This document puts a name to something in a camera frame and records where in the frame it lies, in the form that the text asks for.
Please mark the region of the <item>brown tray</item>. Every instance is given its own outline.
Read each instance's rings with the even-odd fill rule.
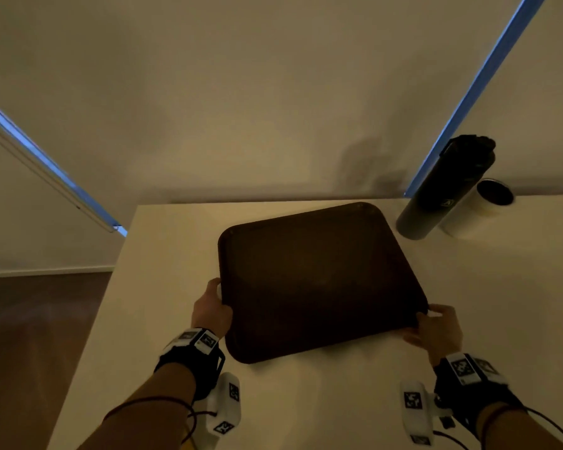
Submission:
[[[428,301],[382,212],[365,202],[249,222],[219,237],[229,353],[256,363],[416,326]]]

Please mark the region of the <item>human hand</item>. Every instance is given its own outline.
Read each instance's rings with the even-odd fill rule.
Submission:
[[[219,300],[217,296],[219,283],[221,283],[220,278],[211,279],[202,297],[194,303],[192,328],[207,328],[221,339],[232,325],[233,311]]]
[[[453,307],[430,304],[429,309],[442,316],[430,317],[418,312],[419,328],[406,328],[402,333],[407,343],[428,351],[430,363],[435,367],[445,356],[461,352],[463,332]]]

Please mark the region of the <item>blue light strip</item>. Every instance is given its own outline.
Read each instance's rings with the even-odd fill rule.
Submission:
[[[415,195],[417,189],[419,189],[419,186],[421,186],[421,183],[423,183],[428,175],[428,172],[432,169],[434,164],[436,164],[436,161],[440,156],[440,152],[456,132],[459,125],[463,122],[471,110],[471,107],[473,107],[477,101],[477,98],[480,97],[482,91],[484,91],[484,88],[486,88],[486,85],[488,85],[488,82],[490,82],[490,79],[496,73],[496,70],[501,64],[503,64],[503,60],[511,51],[513,45],[515,45],[521,36],[521,33],[524,32],[525,28],[530,23],[530,20],[532,20],[534,15],[538,12],[538,9],[540,9],[543,2],[544,0],[521,1],[517,11],[513,17],[511,17],[509,25],[507,25],[504,29],[501,37],[498,38],[498,42],[495,44],[492,52],[490,52],[488,58],[486,58],[486,61],[484,62],[484,65],[475,76],[473,83],[465,94],[465,97],[461,99],[461,102],[453,112],[449,122],[446,123],[446,126],[444,126],[440,136],[429,151],[428,156],[423,161],[419,170],[415,174],[415,177],[413,177],[409,187],[406,189],[406,197],[413,197]]]
[[[67,186],[83,203],[90,207],[100,219],[106,222],[123,237],[127,236],[127,231],[120,223],[114,219],[98,202],[96,202],[86,191],[78,186],[67,172],[62,170],[46,153],[44,153],[33,141],[25,135],[4,113],[0,111],[0,127],[16,139],[27,151],[38,159],[47,169],[56,175],[65,186]]]

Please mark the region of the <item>brown floor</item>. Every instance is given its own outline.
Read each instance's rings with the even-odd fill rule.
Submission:
[[[109,279],[0,278],[0,449],[48,445]]]

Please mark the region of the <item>white table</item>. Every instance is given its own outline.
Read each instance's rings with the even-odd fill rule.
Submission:
[[[347,202],[138,207],[49,450],[79,445],[189,326],[194,300],[218,275],[224,229]],[[405,205],[369,202],[391,226]],[[485,355],[525,404],[563,426],[563,196],[519,198],[476,241],[438,229],[422,241],[397,238],[429,302],[457,308],[466,349]],[[220,450],[412,449],[398,383],[434,385],[424,352],[387,335],[256,365],[228,357],[225,370],[241,380],[242,422]],[[460,426],[452,434],[477,448]]]

